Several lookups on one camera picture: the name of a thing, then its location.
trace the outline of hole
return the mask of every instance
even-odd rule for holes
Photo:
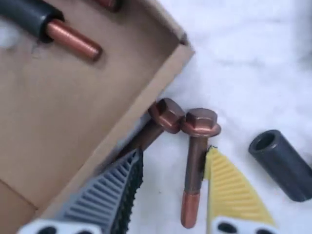
[[[90,231],[82,231],[82,232],[79,232],[79,233],[77,233],[77,234],[93,234],[93,233],[90,232]]]
[[[55,227],[42,228],[37,234],[56,234],[57,229]]]
[[[273,234],[273,233],[265,229],[260,229],[256,232],[256,234]]]
[[[218,229],[219,229],[219,231],[222,231],[224,233],[237,233],[236,227],[234,227],[230,223],[225,223],[225,222],[220,223],[218,225]]]
[[[255,150],[263,150],[270,146],[275,139],[275,135],[267,133],[262,136],[262,139],[255,145]]]

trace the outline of white surface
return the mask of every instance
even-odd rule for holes
[[[262,131],[279,129],[312,164],[312,0],[161,0],[197,54],[163,93],[183,108],[219,114],[211,144],[244,173],[283,234],[311,233],[312,201],[295,203],[247,153]],[[10,40],[0,24],[0,46]],[[180,224],[188,136],[164,133],[146,152],[129,234],[204,234],[203,183],[196,226]]]
[[[11,49],[20,39],[20,32],[10,22],[0,19],[0,48]]]

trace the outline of yellow ridged plastic piece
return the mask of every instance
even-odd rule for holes
[[[206,156],[205,178],[209,180],[208,224],[218,216],[226,216],[275,226],[244,175],[215,147]]]

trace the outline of bolt head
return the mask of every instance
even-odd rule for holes
[[[190,110],[182,122],[181,129],[193,137],[213,137],[221,132],[216,112],[197,108]]]
[[[149,109],[152,119],[169,133],[178,133],[185,116],[181,107],[170,98],[154,102]]]

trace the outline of black cylindrical bushing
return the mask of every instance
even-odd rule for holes
[[[42,0],[0,0],[0,15],[11,19],[44,43],[53,41],[45,32],[47,24],[53,19],[64,21],[60,10]]]
[[[257,136],[249,153],[291,200],[312,198],[312,169],[280,131],[270,130]]]

